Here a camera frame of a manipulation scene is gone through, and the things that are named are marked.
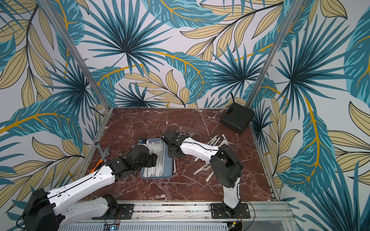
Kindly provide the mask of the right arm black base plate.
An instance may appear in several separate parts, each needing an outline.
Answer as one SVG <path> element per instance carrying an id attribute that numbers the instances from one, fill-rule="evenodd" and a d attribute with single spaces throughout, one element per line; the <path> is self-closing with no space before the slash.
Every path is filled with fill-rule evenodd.
<path id="1" fill-rule="evenodd" d="M 242 219 L 251 217 L 246 203 L 240 203 L 236 208 L 230 208 L 224 203 L 211 203 L 209 210 L 212 219 Z"/>

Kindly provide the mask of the blue plastic storage tray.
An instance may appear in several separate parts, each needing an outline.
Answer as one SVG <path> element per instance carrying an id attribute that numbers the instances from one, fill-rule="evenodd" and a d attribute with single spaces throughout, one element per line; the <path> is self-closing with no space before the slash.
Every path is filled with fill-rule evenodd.
<path id="1" fill-rule="evenodd" d="M 172 176 L 173 160 L 168 156 L 168 145 L 160 138 L 148 139 L 146 144 L 151 154 L 157 155 L 154 167 L 141 169 L 141 177 L 144 179 L 168 179 Z"/>

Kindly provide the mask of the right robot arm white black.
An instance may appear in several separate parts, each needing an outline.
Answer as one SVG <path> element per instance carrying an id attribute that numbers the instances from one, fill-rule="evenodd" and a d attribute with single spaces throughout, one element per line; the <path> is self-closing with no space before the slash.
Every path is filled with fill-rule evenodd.
<path id="1" fill-rule="evenodd" d="M 241 204 L 240 181 L 243 164 L 230 146 L 211 146 L 186 135 L 167 132 L 161 138 L 168 146 L 171 158 L 193 156 L 210 164 L 219 183 L 223 186 L 223 204 L 235 210 Z"/>

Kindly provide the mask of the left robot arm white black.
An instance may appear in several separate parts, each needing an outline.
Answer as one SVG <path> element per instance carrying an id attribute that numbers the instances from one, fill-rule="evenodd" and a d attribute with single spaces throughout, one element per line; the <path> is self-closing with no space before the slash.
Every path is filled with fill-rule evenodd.
<path id="1" fill-rule="evenodd" d="M 79 200 L 143 167 L 154 167 L 157 158 L 145 145 L 136 145 L 128 155 L 107 161 L 98 170 L 73 183 L 50 191 L 36 190 L 21 217 L 25 229 L 57 231 L 86 219 L 116 218 L 120 214 L 119 206 L 110 194 L 84 203 Z"/>

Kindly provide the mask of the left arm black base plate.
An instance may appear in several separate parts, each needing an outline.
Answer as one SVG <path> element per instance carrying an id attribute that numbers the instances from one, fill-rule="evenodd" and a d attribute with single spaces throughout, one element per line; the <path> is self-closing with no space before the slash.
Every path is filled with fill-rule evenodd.
<path id="1" fill-rule="evenodd" d="M 113 208 L 109 208 L 103 216 L 97 219 L 130 220 L 132 219 L 133 211 L 134 204 L 117 204 Z"/>

